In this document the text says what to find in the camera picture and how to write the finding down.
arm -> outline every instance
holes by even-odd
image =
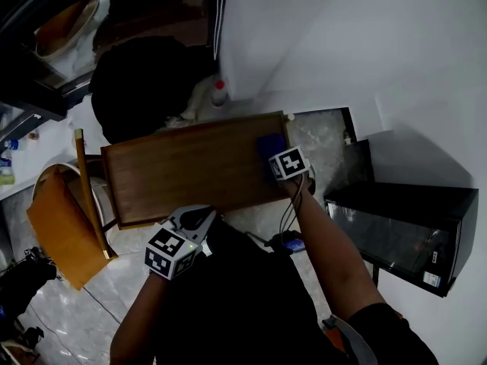
[[[291,196],[292,182],[284,187]],[[353,242],[303,188],[298,223],[307,253],[332,312],[347,320],[360,309],[385,303]]]
[[[154,361],[153,330],[161,314],[161,303],[170,282],[158,275],[149,275],[135,302],[113,337],[110,363],[152,364]]]

white label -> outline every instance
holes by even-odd
[[[433,287],[438,288],[440,286],[441,277],[428,273],[427,271],[423,274],[423,281],[426,284],[430,284]]]

black microwave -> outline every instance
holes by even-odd
[[[440,297],[472,251],[478,189],[358,182],[324,199],[364,260]]]

marble floor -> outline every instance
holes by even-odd
[[[291,142],[299,144],[317,173],[315,197],[323,204],[323,193],[358,179],[365,172],[360,153],[343,142],[345,124],[339,110],[296,115],[288,126]],[[16,260],[24,250],[38,246],[27,219],[32,188],[2,201],[5,222]],[[289,200],[234,211],[226,220],[242,231],[270,239]],[[45,338],[37,345],[44,363],[108,364],[110,342],[130,305],[143,285],[147,272],[142,269],[146,229],[113,229],[108,241],[119,258],[112,261],[84,288],[77,291],[67,281],[49,281],[19,317],[27,328],[39,326]],[[310,293],[319,319],[330,311],[306,252],[292,259]]]

person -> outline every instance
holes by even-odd
[[[290,196],[297,186],[283,184]],[[358,333],[378,364],[438,364],[388,306],[352,241],[303,188],[298,223],[333,314]],[[224,221],[207,236],[210,256],[168,281],[150,274],[116,332],[110,363],[301,360],[360,363],[343,337],[323,333],[314,303],[288,255],[267,252]]]

